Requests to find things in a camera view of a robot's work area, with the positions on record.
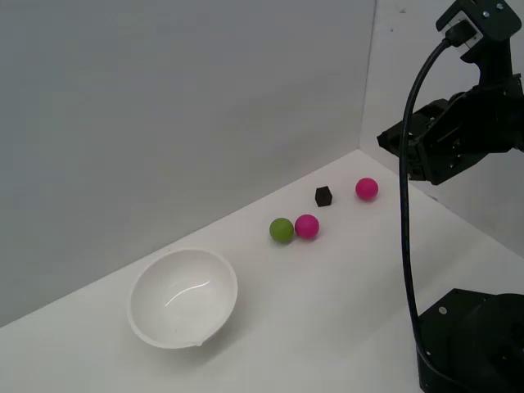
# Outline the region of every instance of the white backdrop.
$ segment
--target white backdrop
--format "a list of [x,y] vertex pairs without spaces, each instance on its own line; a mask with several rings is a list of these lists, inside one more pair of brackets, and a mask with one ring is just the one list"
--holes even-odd
[[0,326],[357,148],[373,12],[3,1]]
[[[378,0],[360,139],[362,150],[396,170],[398,160],[377,145],[377,135],[399,122],[409,89],[422,63],[442,40],[435,22],[451,0]],[[508,4],[524,20],[524,2]],[[515,73],[524,73],[524,30],[512,39]],[[478,69],[453,49],[437,61],[422,87],[417,107],[470,89]],[[524,154],[491,155],[438,187],[415,183],[454,213],[524,255]]]

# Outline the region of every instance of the black block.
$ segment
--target black block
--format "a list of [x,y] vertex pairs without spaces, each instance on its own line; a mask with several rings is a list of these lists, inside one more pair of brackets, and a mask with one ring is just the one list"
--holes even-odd
[[329,191],[329,187],[317,188],[317,192],[314,194],[314,199],[317,201],[317,206],[330,206],[333,202],[333,195]]

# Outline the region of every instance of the magenta ball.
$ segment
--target magenta ball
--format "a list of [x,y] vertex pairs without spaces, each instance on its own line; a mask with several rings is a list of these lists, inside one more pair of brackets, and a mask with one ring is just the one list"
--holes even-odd
[[303,239],[313,239],[317,236],[320,224],[313,215],[301,215],[295,222],[295,232]]
[[362,178],[355,187],[359,198],[363,201],[372,201],[378,194],[378,184],[372,178]]

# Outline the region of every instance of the bowl rim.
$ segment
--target bowl rim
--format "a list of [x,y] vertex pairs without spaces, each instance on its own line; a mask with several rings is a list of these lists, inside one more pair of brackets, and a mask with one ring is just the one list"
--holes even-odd
[[[197,251],[197,252],[205,252],[206,254],[210,254],[214,256],[217,260],[219,260],[223,266],[225,266],[229,271],[229,276],[232,279],[233,283],[233,300],[230,302],[230,305],[227,309],[227,311],[224,313],[224,316],[209,330],[208,333],[206,333],[200,340],[198,341],[187,341],[187,342],[179,342],[174,344],[166,344],[159,342],[157,340],[153,340],[146,334],[144,334],[140,328],[138,328],[137,324],[134,322],[133,313],[131,312],[131,304],[133,299],[133,293],[138,285],[138,282],[140,281],[140,278],[150,269],[153,267],[153,265],[157,264],[159,261],[163,260],[164,258],[167,258],[170,255],[177,254],[179,252],[184,251]],[[226,260],[221,254],[218,254],[214,251],[209,251],[203,248],[197,248],[197,247],[187,247],[187,248],[178,248],[172,251],[169,251],[167,254],[159,256],[155,260],[153,260],[135,279],[133,282],[133,285],[131,286],[131,292],[128,296],[127,306],[126,306],[126,314],[127,319],[129,322],[129,325],[131,325],[131,329],[134,331],[134,333],[143,341],[145,341],[147,344],[151,346],[155,346],[157,348],[163,348],[167,350],[177,350],[182,348],[189,348],[191,346],[201,346],[204,341],[211,338],[229,319],[231,316],[231,313],[235,307],[235,304],[237,303],[237,297],[238,297],[238,282],[237,282],[237,275],[235,274],[235,271],[233,270],[232,265]]]

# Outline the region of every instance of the black wire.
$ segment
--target black wire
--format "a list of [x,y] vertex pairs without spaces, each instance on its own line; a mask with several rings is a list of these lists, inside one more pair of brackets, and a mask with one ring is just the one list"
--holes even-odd
[[409,141],[409,130],[411,129],[411,122],[413,119],[413,109],[415,101],[417,100],[418,92],[422,86],[422,82],[427,76],[427,73],[435,63],[436,59],[442,54],[444,50],[451,46],[451,42],[444,38],[442,42],[435,48],[431,55],[427,58],[418,72],[417,78],[409,92],[408,101],[404,110],[404,118],[402,120],[402,133],[400,135],[400,149],[399,149],[399,178],[400,178],[400,226],[401,226],[401,241],[402,241],[402,265],[404,268],[404,283],[406,286],[406,296],[408,297],[409,317],[413,326],[413,335],[417,352],[426,366],[447,382],[452,383],[456,387],[462,388],[465,391],[473,392],[469,386],[456,381],[452,377],[445,375],[439,371],[434,365],[429,355],[424,350],[422,342],[422,333],[418,324],[417,301],[415,300],[415,290],[413,287],[413,272],[411,269],[411,256],[409,246],[409,191],[408,191],[408,167],[407,167],[407,150]]

